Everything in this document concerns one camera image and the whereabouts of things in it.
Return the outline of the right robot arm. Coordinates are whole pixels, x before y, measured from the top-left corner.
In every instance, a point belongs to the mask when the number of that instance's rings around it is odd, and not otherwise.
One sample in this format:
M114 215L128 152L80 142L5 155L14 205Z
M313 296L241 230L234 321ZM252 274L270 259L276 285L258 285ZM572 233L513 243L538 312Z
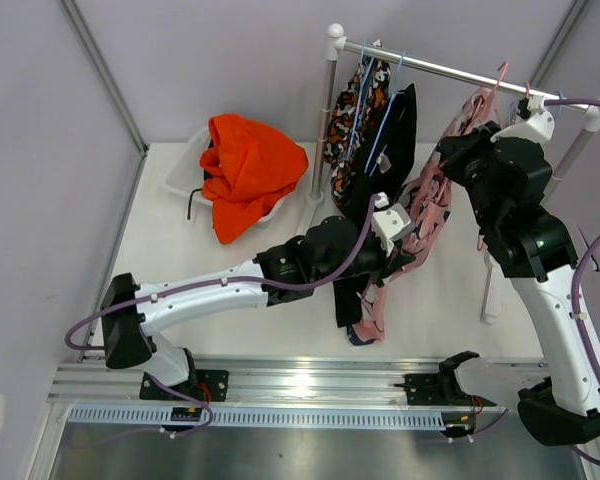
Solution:
M540 144L498 135L493 122L442 138L444 175L464 187L489 254L532 320L549 375L540 382L474 352L441 363L438 395L479 396L518 413L545 446L600 437L600 343L587 318L578 259L564 223L542 206L552 168Z

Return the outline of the camouflage patterned shorts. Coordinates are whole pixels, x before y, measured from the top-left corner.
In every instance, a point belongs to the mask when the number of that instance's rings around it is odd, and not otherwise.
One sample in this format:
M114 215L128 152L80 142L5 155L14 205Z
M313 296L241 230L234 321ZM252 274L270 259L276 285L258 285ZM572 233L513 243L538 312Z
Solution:
M324 160L332 169L331 199L344 212L353 193L358 150L370 134L372 116L388 105L391 66L364 57L336 99L327 127Z

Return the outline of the black shorts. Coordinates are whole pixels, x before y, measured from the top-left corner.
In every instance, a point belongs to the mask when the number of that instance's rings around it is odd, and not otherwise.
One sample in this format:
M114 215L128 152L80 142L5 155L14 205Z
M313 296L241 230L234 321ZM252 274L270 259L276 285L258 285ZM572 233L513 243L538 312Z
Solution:
M371 177L364 172L374 136L386 107L381 113L372 116L373 125L370 134L357 152L350 203L344 212L338 209L346 221L345 227L337 229L336 233L348 248L354 245L359 229L364 223L370 197L373 194L384 192L389 199L396 199L414 165L417 97L415 86L411 84L407 88L397 91L397 96L374 152L377 161L375 172Z

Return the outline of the orange shorts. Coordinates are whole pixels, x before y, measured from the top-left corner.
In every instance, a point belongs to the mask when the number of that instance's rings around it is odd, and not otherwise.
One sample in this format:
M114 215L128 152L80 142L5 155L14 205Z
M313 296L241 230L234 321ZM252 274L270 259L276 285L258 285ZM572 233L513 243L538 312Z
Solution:
M218 241L228 245L295 190L309 162L282 132L237 114L210 118L208 129L211 146L199 164L209 177L201 195L212 203Z

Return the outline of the pink patterned shorts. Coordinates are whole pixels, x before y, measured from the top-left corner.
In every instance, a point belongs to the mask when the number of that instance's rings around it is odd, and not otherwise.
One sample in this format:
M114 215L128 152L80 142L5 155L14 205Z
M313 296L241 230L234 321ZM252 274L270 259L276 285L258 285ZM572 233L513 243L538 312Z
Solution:
M495 90L480 87L464 102L443 135L463 136L497 119ZM389 284L425 262L451 215L452 184L439 163L440 154L432 152L419 176L406 184L398 198L414 223L414 229L402 240L402 250L415 259L389 276L381 286L367 282L356 289L354 311L359 320L346 328L347 340L353 346L372 345L385 339L384 308Z

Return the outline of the blue wire hanger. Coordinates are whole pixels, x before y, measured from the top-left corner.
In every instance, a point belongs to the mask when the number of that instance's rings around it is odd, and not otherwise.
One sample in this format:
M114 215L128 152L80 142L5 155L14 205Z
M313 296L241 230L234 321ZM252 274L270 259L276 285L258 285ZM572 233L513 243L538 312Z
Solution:
M382 45L380 40L362 45L353 77L337 100L333 127L340 128L343 140L339 147L341 162L351 162L370 128L370 117L386 105L391 67L367 54L368 48Z
M564 92L561 89L557 89L554 94L559 98L559 99L563 99L564 98ZM563 111L564 106L562 104L559 104L556 107L556 110L554 111L554 119L555 121L558 121L558 119L561 116L561 113Z
M389 97L389 102L387 104L387 107L385 109L385 113L383 114L383 117L378 125L378 130L374 136L374 141L372 143L370 152L369 152L369 156L367 158L367 161L365 163L365 168L364 168L364 172L367 176L371 177L373 175L373 173L375 172L376 166L377 166L377 161L375 160L376 156L374 155L374 152L376 150L376 147L379 143L382 131L384 129L384 125L386 122L386 119L391 111L391 107L392 104L397 96L397 91L398 91L398 81L400 78L400 70L402 68L403 62L404 62L404 56L406 54L406 51L403 51L401 54L401 58L397 64L396 67L396 71L395 71L395 75L394 75L394 83L393 83L393 87L391 89L391 95Z

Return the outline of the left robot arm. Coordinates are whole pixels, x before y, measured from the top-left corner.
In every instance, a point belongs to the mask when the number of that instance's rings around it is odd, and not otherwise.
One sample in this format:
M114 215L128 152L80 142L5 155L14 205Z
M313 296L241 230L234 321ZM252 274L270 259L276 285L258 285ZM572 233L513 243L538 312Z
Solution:
M141 368L177 400L196 390L192 354L174 346L163 331L219 312L267 308L298 301L334 281L369 276L384 279L410 263L402 237L414 228L393 209L376 212L357 227L331 216L287 242L222 272L176 282L138 283L115 276L102 304L105 365Z

